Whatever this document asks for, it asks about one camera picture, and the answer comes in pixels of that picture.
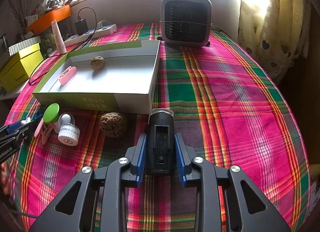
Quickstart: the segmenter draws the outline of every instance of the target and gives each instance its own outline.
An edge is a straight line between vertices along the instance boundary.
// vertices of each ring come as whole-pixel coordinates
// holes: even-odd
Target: walnut
[[[104,58],[101,56],[97,56],[94,59],[91,59],[90,66],[93,70],[101,69],[104,66]]]
[[[107,113],[100,118],[100,130],[107,137],[118,138],[127,130],[128,122],[124,114]]]

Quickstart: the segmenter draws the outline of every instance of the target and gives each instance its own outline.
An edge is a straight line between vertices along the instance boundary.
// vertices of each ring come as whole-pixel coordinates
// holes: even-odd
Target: fan grille
[[[203,3],[168,1],[164,7],[164,19],[165,21],[178,21],[165,22],[165,34],[169,40],[201,43],[206,37],[208,9]]]

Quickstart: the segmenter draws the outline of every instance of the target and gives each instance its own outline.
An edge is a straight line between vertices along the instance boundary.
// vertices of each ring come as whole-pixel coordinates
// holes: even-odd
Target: black cable
[[[19,212],[17,210],[12,210],[12,209],[8,209],[9,212],[13,213],[13,214],[17,214],[17,215],[21,215],[21,216],[26,216],[26,217],[30,217],[30,218],[33,218],[33,219],[37,219],[38,216],[35,216],[35,215],[31,215],[31,214],[27,214],[27,213],[22,213],[22,212]]]
[[[90,40],[92,39],[93,35],[95,34],[95,32],[96,32],[96,30],[97,30],[97,24],[98,24],[98,22],[97,22],[97,15],[96,15],[94,9],[91,8],[91,7],[83,7],[83,8],[81,8],[81,9],[78,11],[78,20],[81,20],[81,18],[79,17],[80,11],[82,11],[83,9],[86,9],[86,8],[87,8],[87,9],[91,9],[91,10],[93,11],[93,13],[94,13],[94,18],[95,18],[95,21],[96,21],[96,27],[95,27],[93,33],[90,34],[90,35],[87,37],[87,39],[84,40],[80,45],[75,46],[72,50],[68,51],[67,53],[59,54],[59,55],[46,56],[44,60],[46,60],[46,59],[48,59],[48,58],[50,58],[50,57],[55,57],[55,56],[60,56],[60,55],[66,55],[66,54],[68,54],[69,52],[72,52],[72,51],[74,51],[74,50],[76,50],[76,49],[78,49],[78,48],[79,48],[79,49],[82,49],[82,48],[84,48],[84,47],[90,42]],[[38,68],[38,66],[39,66],[44,60],[42,60],[42,61],[34,68],[34,70],[32,71],[31,76],[30,76],[29,81],[28,81],[29,85],[32,85],[32,84],[33,84],[35,81],[37,81],[40,77],[43,77],[46,73],[49,72],[49,70],[48,70],[48,71],[46,71],[45,73],[43,73],[42,75],[38,76],[38,77],[37,77],[36,79],[34,79],[33,81],[30,81],[31,77],[33,76],[33,73],[36,71],[36,69]]]

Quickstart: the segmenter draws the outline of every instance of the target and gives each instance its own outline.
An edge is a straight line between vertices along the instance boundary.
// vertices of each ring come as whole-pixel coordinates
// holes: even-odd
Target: orange tray
[[[26,28],[26,31],[32,31],[32,33],[37,36],[42,31],[46,30],[47,28],[51,27],[51,22],[56,20],[57,22],[68,18],[71,16],[70,6],[65,5],[61,8],[54,9],[40,18],[38,18],[34,23]]]

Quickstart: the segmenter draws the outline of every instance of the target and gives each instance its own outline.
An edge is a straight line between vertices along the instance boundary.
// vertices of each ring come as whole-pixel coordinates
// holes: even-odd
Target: white power strip
[[[98,37],[102,37],[102,36],[107,36],[107,35],[111,35],[112,33],[117,31],[117,25],[113,24],[113,25],[109,25],[109,26],[104,26],[101,29],[97,29],[96,32],[94,33],[94,35],[92,36],[92,38],[98,38]],[[74,45],[76,43],[80,43],[85,41],[88,36],[90,34],[92,34],[94,32],[94,30],[89,30],[88,32],[86,32],[85,34],[82,35],[74,35],[70,38],[68,38],[64,44],[65,46],[71,46]]]

